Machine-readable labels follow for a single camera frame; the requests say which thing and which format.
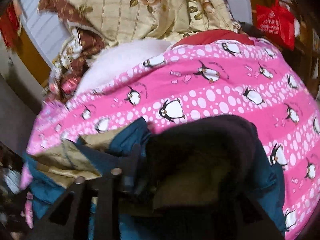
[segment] pink cloth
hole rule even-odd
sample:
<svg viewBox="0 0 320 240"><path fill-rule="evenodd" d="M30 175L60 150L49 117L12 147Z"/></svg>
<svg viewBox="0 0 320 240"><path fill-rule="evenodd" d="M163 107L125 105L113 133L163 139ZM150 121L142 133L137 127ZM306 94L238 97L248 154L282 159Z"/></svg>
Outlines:
<svg viewBox="0 0 320 240"><path fill-rule="evenodd" d="M256 125L270 164L283 165L283 210L290 212L287 226L293 225L286 239L294 239L320 198L319 110L280 51L264 39L251 39L255 46L237 41L180 45L66 106L48 103L36 119L27 152L117 129L140 116L160 133L199 118L236 114ZM274 146L283 148L282 157L270 158ZM25 168L23 187L28 176Z"/></svg>

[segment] red bag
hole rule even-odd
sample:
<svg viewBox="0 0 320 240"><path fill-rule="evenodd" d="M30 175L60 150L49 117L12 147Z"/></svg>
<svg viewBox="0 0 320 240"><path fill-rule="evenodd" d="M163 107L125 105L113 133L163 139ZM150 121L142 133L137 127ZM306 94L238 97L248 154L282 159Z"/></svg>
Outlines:
<svg viewBox="0 0 320 240"><path fill-rule="evenodd" d="M294 16L279 0L271 8L257 5L257 28L274 43L293 50Z"/></svg>

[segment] beige fabric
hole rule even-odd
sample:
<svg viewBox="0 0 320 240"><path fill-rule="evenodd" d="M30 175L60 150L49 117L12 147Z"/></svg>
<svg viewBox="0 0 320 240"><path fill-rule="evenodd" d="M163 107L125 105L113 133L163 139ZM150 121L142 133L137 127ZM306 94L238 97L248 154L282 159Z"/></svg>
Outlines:
<svg viewBox="0 0 320 240"><path fill-rule="evenodd" d="M68 188L76 178L81 176L85 179L101 177L90 161L72 142L67 140L63 141L60 146L39 153L32 158L38 162L39 171L64 188Z"/></svg>
<svg viewBox="0 0 320 240"><path fill-rule="evenodd" d="M109 145L113 138L120 133L127 126L120 127L116 130L111 130L105 133L90 134L81 136L82 140L85 142L85 146L104 152L109 148Z"/></svg>
<svg viewBox="0 0 320 240"><path fill-rule="evenodd" d="M178 41L205 30L233 30L223 0L69 1L87 12L87 18L105 35L109 46L145 37Z"/></svg>

